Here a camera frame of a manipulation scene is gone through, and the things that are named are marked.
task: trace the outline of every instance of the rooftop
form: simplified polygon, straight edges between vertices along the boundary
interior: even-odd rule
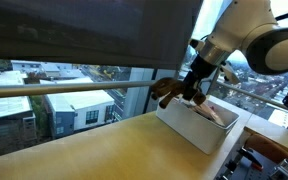
[[[58,69],[58,67],[53,64],[53,63],[41,63],[42,69],[44,69],[44,71],[53,71],[53,72],[59,72],[60,70]]]
[[[79,69],[60,70],[60,77],[66,78],[83,78],[84,74]]]
[[[17,64],[40,64],[41,62],[39,61],[21,61],[21,60],[11,60],[11,63],[17,63]]]
[[[93,81],[88,77],[55,82],[40,80],[41,84],[75,84],[92,82]],[[48,94],[47,97],[50,100],[51,106],[57,112],[74,111],[73,108],[81,109],[102,103],[114,102],[114,99],[103,90]]]
[[[6,71],[0,75],[0,85],[23,85],[20,71]],[[27,96],[0,98],[0,117],[5,117],[31,110]]]

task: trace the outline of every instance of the window frame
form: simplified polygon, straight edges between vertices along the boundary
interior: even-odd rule
[[[60,126],[60,127],[56,127],[56,134],[63,134],[64,133],[64,127]]]
[[[99,110],[87,111],[85,117],[85,125],[90,125],[98,122]]]
[[[114,112],[114,110],[115,110],[115,104],[106,106],[106,109],[105,109],[105,119],[104,119],[104,121],[112,120],[112,119],[113,119],[113,112]]]
[[[62,123],[62,117],[56,117],[56,124]]]

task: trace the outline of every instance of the white building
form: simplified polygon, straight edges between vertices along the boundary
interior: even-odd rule
[[[84,78],[85,75],[79,69],[60,70],[60,77],[63,79]]]
[[[41,69],[41,64],[46,64],[45,62],[39,61],[22,61],[22,60],[11,60],[12,67],[14,71],[21,71],[21,72],[39,72]],[[73,69],[72,64],[68,63],[53,63],[47,62],[48,65],[54,65],[57,70],[71,70]]]
[[[2,72],[0,85],[23,85],[25,76],[19,71]],[[0,98],[0,142],[23,144],[34,140],[36,140],[35,115],[29,98],[27,96]]]
[[[55,64],[41,63],[41,72],[46,74],[46,77],[60,77],[60,69]]]
[[[45,81],[41,84],[92,83],[90,78]],[[52,111],[51,130],[54,138],[103,125],[113,118],[114,99],[103,90],[46,95]]]

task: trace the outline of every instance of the window pane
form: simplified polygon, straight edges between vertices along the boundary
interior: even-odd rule
[[[212,32],[222,3],[223,1],[221,0],[210,0],[203,2],[192,38],[201,39],[203,36]],[[271,0],[271,8],[274,16],[288,13],[288,3],[285,3],[283,0]],[[288,19],[280,21],[279,25],[283,27],[288,26]],[[190,70],[190,64],[196,55],[196,51],[188,46],[179,76],[180,79],[184,79],[187,72]],[[277,76],[264,76],[257,74],[250,69],[246,58],[240,51],[235,51],[232,53],[231,56],[228,57],[228,61],[231,62],[233,69],[241,81],[241,83],[238,85],[232,86],[265,97],[269,100],[282,103],[283,98],[288,93],[288,73]],[[220,74],[218,81],[230,84],[224,79],[224,75]],[[287,110],[281,109],[269,103],[265,103],[261,100],[254,99],[242,93],[235,92],[218,84],[215,84],[209,92],[213,96],[254,113],[264,119],[267,119],[268,121],[283,127],[288,126]]]
[[[131,71],[130,67],[0,60],[0,85],[129,81]],[[129,91],[121,88],[0,98],[0,155],[123,120]]]

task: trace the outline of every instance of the handrail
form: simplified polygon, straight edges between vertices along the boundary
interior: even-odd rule
[[[261,101],[264,101],[264,102],[266,102],[266,103],[272,104],[272,105],[274,105],[274,106],[280,107],[280,108],[285,109],[285,110],[288,111],[288,108],[287,108],[286,106],[284,106],[283,104],[281,104],[281,103],[278,103],[278,102],[275,102],[275,101],[266,99],[266,98],[264,98],[264,97],[262,97],[262,96],[259,96],[259,95],[256,95],[256,94],[253,94],[253,93],[244,91],[244,90],[242,90],[242,89],[233,87],[233,86],[228,85],[228,84],[224,84],[224,83],[221,83],[221,82],[218,82],[218,81],[217,81],[216,83],[219,84],[219,85],[221,85],[221,86],[224,86],[224,87],[226,87],[226,88],[229,88],[229,89],[232,89],[232,90],[234,90],[234,91],[243,93],[243,94],[245,94],[245,95],[247,95],[247,96],[250,96],[250,97],[259,99],[259,100],[261,100]]]
[[[155,81],[115,81],[115,82],[94,82],[94,83],[72,83],[72,84],[29,84],[0,86],[0,98],[44,95],[65,92],[91,91],[115,88],[130,88],[151,86]]]

